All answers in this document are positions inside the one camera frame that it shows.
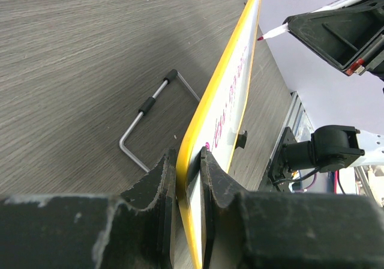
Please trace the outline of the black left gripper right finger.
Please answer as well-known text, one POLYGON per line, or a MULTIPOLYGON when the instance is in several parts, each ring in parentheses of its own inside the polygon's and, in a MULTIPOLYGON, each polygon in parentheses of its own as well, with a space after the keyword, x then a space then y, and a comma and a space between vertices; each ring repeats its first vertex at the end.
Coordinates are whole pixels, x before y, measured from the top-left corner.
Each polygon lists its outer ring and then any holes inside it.
POLYGON ((383 210, 370 198, 251 192, 200 152, 204 268, 382 268, 383 210))

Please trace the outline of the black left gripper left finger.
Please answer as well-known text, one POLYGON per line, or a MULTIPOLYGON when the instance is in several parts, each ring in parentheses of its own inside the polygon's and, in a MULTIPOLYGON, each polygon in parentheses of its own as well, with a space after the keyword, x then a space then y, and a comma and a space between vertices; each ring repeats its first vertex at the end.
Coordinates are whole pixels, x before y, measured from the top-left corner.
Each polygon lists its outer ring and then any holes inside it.
POLYGON ((172 268, 176 152, 118 195, 1 197, 2 268, 172 268))

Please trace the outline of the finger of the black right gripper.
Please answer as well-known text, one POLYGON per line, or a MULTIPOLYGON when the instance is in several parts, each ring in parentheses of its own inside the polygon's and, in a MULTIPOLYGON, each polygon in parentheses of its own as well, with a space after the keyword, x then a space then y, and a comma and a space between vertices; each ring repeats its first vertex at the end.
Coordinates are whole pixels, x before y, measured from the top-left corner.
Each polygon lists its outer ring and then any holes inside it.
POLYGON ((345 75, 383 75, 383 0, 285 19, 289 33, 345 75))

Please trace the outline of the yellow framed whiteboard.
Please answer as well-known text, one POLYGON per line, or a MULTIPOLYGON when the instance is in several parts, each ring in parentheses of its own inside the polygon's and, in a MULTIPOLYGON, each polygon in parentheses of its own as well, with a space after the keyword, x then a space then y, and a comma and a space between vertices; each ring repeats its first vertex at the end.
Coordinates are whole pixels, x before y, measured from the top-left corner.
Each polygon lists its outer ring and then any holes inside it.
POLYGON ((228 171, 247 105, 261 0, 248 0, 199 101, 176 161, 176 194, 194 268, 203 265, 199 153, 228 171))

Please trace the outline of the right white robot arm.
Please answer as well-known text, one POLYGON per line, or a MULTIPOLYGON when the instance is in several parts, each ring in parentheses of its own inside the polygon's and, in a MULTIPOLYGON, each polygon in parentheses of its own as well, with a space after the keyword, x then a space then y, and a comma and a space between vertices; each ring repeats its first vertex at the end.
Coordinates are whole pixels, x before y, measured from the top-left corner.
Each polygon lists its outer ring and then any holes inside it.
MULTIPOLYGON (((288 31, 317 56, 346 76, 369 72, 383 79, 383 0, 330 5, 328 9, 289 16, 288 31)), ((289 184, 318 173, 360 166, 372 155, 364 131, 345 125, 326 125, 297 142, 287 126, 269 159, 261 191, 286 192, 289 184)))

